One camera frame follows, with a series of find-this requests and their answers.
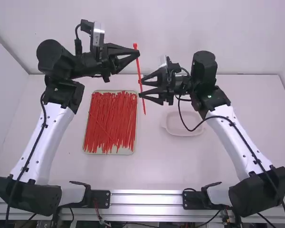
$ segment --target red cable tie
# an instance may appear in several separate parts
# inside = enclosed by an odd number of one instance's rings
[[[133,43],[133,48],[134,48],[134,50],[137,50],[137,43]],[[139,86],[140,86],[141,93],[142,93],[143,92],[142,76],[141,76],[141,68],[139,67],[139,60],[138,60],[138,58],[136,59],[136,66],[137,66],[137,74],[138,74]],[[145,103],[144,103],[144,99],[142,99],[142,105],[143,105],[143,113],[146,115],[146,106],[145,106]]]

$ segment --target black mounting bracket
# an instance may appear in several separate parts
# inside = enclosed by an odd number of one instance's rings
[[[202,191],[183,191],[182,207],[185,210],[221,210],[226,205],[212,204],[207,195]]]
[[[110,207],[111,192],[109,190],[92,190],[89,184],[78,181],[70,181],[70,183],[85,186],[85,195],[81,202],[66,204],[62,207],[99,209],[108,209]]]

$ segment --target wire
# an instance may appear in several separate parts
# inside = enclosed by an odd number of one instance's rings
[[[206,117],[204,120],[202,120],[198,125],[196,125],[193,129],[189,129],[186,124],[184,123],[184,120],[181,116],[181,108],[180,108],[180,100],[178,100],[178,110],[179,110],[179,114],[180,114],[180,120],[182,122],[182,124],[184,125],[184,127],[189,131],[189,132],[193,132],[195,131],[202,123],[204,123],[205,121],[209,120],[209,119],[213,119],[213,118],[221,118],[224,120],[227,120],[230,123],[230,126],[234,127],[234,129],[237,131],[238,135],[240,136],[240,138],[243,140],[244,144],[246,145],[246,147],[249,149],[249,151],[251,152],[252,156],[255,158],[256,162],[258,163],[258,165],[260,166],[261,170],[263,171],[263,173],[265,174],[266,178],[269,180],[271,186],[273,187],[273,189],[276,192],[276,195],[278,196],[279,199],[281,199],[278,190],[276,188],[276,185],[273,183],[272,179],[270,178],[270,176],[268,175],[267,171],[265,170],[264,166],[261,164],[261,161],[257,158],[256,154],[253,152],[252,148],[249,146],[249,144],[247,143],[246,139],[244,138],[244,136],[242,135],[242,133],[240,132],[240,130],[236,127],[236,125],[228,118],[224,117],[224,116],[220,116],[220,115],[214,115],[214,116],[210,116],[210,117]],[[284,209],[285,212],[285,203],[282,200],[282,207]]]
[[[265,218],[264,215],[262,215],[261,213],[258,213],[258,215],[259,215],[262,219],[264,219],[269,225],[271,225],[273,228],[276,228],[276,227],[274,226],[274,224],[272,224],[268,219]]]
[[[70,211],[71,211],[71,213],[72,213],[72,221],[71,221],[71,223],[72,223],[72,222],[74,222],[74,218],[75,218],[75,217],[74,217],[74,213],[73,213],[72,208],[71,208],[71,207],[69,207],[69,208],[70,208]]]
[[[81,26],[81,24],[77,25],[75,28],[75,35],[76,35],[76,39],[79,39],[78,37],[78,28]]]
[[[38,143],[38,141],[39,141],[39,139],[40,139],[40,137],[41,137],[41,135],[42,135],[42,133],[43,133],[44,128],[47,126],[47,113],[46,113],[46,109],[45,109],[45,107],[44,107],[44,105],[43,105],[43,102],[42,102],[43,96],[44,96],[44,92],[42,93],[42,95],[41,95],[41,97],[40,97],[40,104],[41,104],[41,108],[42,108],[42,111],[43,111],[43,124],[42,124],[42,126],[41,126],[41,130],[40,130],[40,132],[39,132],[39,135],[38,135],[38,137],[37,137],[37,139],[36,139],[36,141],[35,141],[35,143],[34,143],[34,145],[33,145],[33,148],[32,148],[32,150],[31,150],[31,152],[30,152],[30,154],[29,154],[29,156],[28,156],[28,159],[27,159],[27,161],[25,162],[25,165],[22,167],[22,170],[21,170],[21,172],[20,172],[18,178],[16,179],[16,182],[15,182],[15,184],[14,184],[14,186],[13,186],[11,192],[10,192],[8,207],[7,207],[7,209],[6,209],[6,215],[5,215],[5,228],[8,228],[9,215],[10,215],[10,213],[9,213],[9,212],[10,212],[10,205],[11,205],[11,203],[12,203],[12,198],[13,198],[15,192],[16,192],[16,187],[17,187],[17,185],[18,185],[18,183],[19,183],[19,180],[20,180],[20,178],[22,177],[23,173],[27,170],[27,167],[28,167],[28,165],[29,165],[29,161],[30,161],[30,159],[31,159],[32,156],[33,156],[33,153],[34,153],[34,151],[35,151],[35,148],[36,148],[36,146],[37,146],[37,143]]]
[[[199,227],[202,227],[202,226],[204,226],[204,225],[210,223],[210,222],[220,213],[220,211],[221,211],[221,210],[219,210],[219,211],[218,211],[211,219],[209,219],[207,222],[202,223],[202,224],[196,226],[195,228],[199,228]]]
[[[25,223],[23,223],[19,228],[24,228],[29,223],[29,221],[31,221],[35,216],[36,216],[36,213],[33,214],[31,217],[29,217],[29,219],[25,221]]]
[[[190,76],[190,73],[189,73],[189,71],[188,71],[188,70],[186,70],[186,69],[185,69],[185,68],[183,68],[183,67],[181,67],[181,69],[182,69],[183,71],[185,71],[185,72],[186,72],[187,76]]]
[[[195,189],[192,189],[192,188],[186,188],[186,189],[184,189],[184,190],[182,191],[182,193],[184,193],[184,191],[187,191],[187,190],[191,190],[191,191],[195,191],[195,192],[196,192],[196,190],[195,190]]]
[[[175,95],[176,99],[180,100],[180,101],[191,101],[191,99],[182,99],[182,98],[179,98]]]

